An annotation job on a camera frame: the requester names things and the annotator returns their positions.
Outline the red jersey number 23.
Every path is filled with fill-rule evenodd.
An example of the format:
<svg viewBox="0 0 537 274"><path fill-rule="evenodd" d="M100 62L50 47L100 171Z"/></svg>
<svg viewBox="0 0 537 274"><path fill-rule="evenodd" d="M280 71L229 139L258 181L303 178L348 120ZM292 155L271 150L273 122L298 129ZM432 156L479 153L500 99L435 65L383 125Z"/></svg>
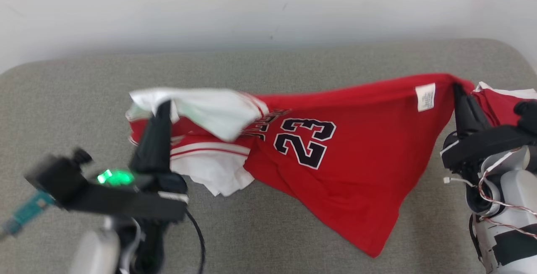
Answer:
<svg viewBox="0 0 537 274"><path fill-rule="evenodd" d="M262 182L374 258L450 121L455 85L474 88L444 73L308 94L153 87L129 94L126 118L139 144L171 101L173 172L214 196Z"/></svg>

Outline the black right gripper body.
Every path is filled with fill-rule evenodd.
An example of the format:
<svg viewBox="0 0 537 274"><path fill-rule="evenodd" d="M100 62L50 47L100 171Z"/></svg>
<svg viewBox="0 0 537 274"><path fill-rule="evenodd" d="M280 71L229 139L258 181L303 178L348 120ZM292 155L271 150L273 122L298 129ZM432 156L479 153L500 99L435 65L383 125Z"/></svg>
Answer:
<svg viewBox="0 0 537 274"><path fill-rule="evenodd" d="M500 125L458 140L443 151L441 158L446 169L458 170L464 163L531 144L537 144L537 135L513 125Z"/></svg>

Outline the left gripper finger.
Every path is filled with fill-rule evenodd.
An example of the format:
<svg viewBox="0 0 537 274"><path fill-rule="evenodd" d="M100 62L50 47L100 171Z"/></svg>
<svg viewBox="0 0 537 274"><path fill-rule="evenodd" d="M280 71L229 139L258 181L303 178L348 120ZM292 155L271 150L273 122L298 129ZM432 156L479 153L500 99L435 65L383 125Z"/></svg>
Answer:
<svg viewBox="0 0 537 274"><path fill-rule="evenodd" d="M172 122L169 117L171 101L163 102L154 117L154 170L155 172L169 171L169 152L171 147Z"/></svg>
<svg viewBox="0 0 537 274"><path fill-rule="evenodd" d="M152 115L146 123L141 140L135 149L132 159L129 163L129 169L136 173L163 173L155 172L154 170L154 146L155 146L155 134L154 134L154 117Z"/></svg>

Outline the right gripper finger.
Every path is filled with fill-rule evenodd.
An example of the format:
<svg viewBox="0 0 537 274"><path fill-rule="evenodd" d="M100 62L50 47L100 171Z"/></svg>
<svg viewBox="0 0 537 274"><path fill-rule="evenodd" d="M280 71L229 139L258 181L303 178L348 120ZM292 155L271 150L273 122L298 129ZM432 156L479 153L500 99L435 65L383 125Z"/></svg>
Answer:
<svg viewBox="0 0 537 274"><path fill-rule="evenodd" d="M470 126L467 127L468 134L474 134L483 130L491 129L492 126L489 119L486 117L482 107L478 104L474 97L467 98L470 111Z"/></svg>
<svg viewBox="0 0 537 274"><path fill-rule="evenodd" d="M454 114L458 139L464 139L472 133L472 110L468 95L461 84L454 84Z"/></svg>

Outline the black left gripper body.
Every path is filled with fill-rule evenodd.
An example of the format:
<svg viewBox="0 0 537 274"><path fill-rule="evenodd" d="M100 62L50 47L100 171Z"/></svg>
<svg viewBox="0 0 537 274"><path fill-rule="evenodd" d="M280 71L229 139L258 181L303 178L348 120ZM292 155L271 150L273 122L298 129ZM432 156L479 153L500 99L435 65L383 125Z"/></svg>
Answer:
<svg viewBox="0 0 537 274"><path fill-rule="evenodd" d="M187 210L179 193L148 192L156 182L151 175L127 170L105 170L88 179L69 202L70 211L156 221L181 221Z"/></svg>

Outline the red shorts white stripe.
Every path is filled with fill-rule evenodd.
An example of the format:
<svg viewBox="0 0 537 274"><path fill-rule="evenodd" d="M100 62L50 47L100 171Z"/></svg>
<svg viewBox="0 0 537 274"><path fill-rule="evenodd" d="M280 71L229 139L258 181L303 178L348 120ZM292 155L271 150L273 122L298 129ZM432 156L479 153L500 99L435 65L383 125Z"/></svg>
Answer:
<svg viewBox="0 0 537 274"><path fill-rule="evenodd" d="M518 102L537 100L535 89L499 90L480 81L472 96L481 106L485 116L493 127L498 125L516 125L520 115L514 112Z"/></svg>

